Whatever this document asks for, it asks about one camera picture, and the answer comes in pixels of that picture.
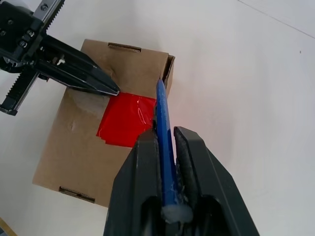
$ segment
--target red plastic sheet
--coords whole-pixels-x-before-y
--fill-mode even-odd
[[[138,136],[152,128],[153,98],[121,92],[112,96],[98,128],[97,136],[107,144],[133,147]]]

